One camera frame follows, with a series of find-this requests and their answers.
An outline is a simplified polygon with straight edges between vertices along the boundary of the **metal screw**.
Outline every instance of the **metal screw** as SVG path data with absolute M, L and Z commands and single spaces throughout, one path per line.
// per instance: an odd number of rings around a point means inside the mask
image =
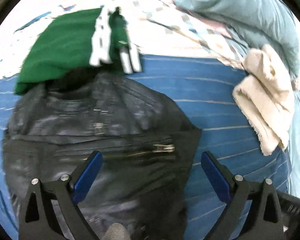
M 271 185 L 272 184 L 272 180 L 271 179 L 266 179 L 266 184 Z
M 243 181 L 243 177 L 241 175 L 235 175 L 234 178 L 237 181 Z
M 66 180 L 68 180 L 69 179 L 69 175 L 68 174 L 63 174 L 62 176 L 61 176 L 61 180 L 62 181 L 66 181 Z
M 39 180 L 37 179 L 37 178 L 35 178 L 35 179 L 33 179 L 32 181 L 31 181 L 31 184 L 32 185 L 35 185 L 35 184 L 37 184 L 39 182 Z

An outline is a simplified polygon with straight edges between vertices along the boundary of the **zipper pull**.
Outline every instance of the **zipper pull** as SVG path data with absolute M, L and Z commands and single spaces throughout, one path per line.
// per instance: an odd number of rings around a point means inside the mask
M 161 153 L 161 152 L 174 152 L 174 145 L 173 144 L 154 144 L 153 146 L 156 146 L 157 149 L 153 150 L 153 153 Z

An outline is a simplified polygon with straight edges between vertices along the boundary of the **blue striped fabric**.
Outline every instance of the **blue striped fabric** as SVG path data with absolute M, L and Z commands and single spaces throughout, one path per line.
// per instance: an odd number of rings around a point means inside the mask
M 232 173 L 242 174 L 252 181 L 271 178 L 279 190 L 286 191 L 288 166 L 285 155 L 280 149 L 271 156 L 262 155 L 255 132 L 232 98 L 234 86 L 246 76 L 244 71 L 206 58 L 144 55 L 141 63 L 144 72 L 129 77 L 175 100 L 192 123 L 202 129 L 185 188 L 188 205 L 185 240 L 203 239 L 224 209 L 199 165 L 204 150 L 210 150 Z M 0 223 L 13 240 L 17 239 L 17 226 L 4 182 L 1 139 L 18 100 L 12 93 L 16 77 L 0 80 Z

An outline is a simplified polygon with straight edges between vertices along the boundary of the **green fabric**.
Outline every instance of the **green fabric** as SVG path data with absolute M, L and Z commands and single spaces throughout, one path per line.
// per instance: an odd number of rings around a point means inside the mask
M 23 95 L 39 82 L 58 79 L 75 68 L 90 66 L 91 37 L 100 12 L 101 8 L 97 8 L 57 17 L 39 36 L 26 57 L 15 94 Z M 109 55 L 113 63 L 107 64 L 107 68 L 123 72 L 119 48 L 128 46 L 128 38 L 125 20 L 118 9 L 109 16 L 109 26 L 112 29 Z

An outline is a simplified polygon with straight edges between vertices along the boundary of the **beige towel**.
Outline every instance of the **beige towel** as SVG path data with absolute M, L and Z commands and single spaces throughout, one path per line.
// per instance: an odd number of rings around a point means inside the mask
M 294 113 L 290 75 L 270 45 L 251 49 L 243 61 L 251 73 L 233 90 L 237 105 L 256 131 L 261 151 L 270 155 L 279 145 L 288 145 L 288 130 Z

